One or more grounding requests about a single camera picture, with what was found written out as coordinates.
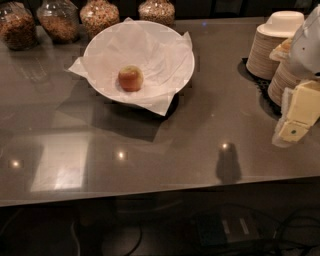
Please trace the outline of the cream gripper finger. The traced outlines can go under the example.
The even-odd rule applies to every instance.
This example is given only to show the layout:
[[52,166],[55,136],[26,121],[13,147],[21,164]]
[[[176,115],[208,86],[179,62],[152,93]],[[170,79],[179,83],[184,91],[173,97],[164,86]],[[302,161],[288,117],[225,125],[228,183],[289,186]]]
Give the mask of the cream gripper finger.
[[303,80],[282,95],[281,118],[272,137],[278,147],[289,147],[301,141],[320,118],[320,83]]
[[273,61],[284,61],[289,58],[292,39],[287,38],[277,47],[275,47],[269,54],[269,58]]

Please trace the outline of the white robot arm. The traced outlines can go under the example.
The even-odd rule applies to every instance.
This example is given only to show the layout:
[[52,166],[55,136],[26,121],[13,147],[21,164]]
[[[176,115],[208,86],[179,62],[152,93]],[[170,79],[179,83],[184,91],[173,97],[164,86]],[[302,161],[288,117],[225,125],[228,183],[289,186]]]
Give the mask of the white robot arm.
[[270,99],[281,108],[272,143],[289,147],[320,118],[320,5],[270,58],[280,62],[268,88]]

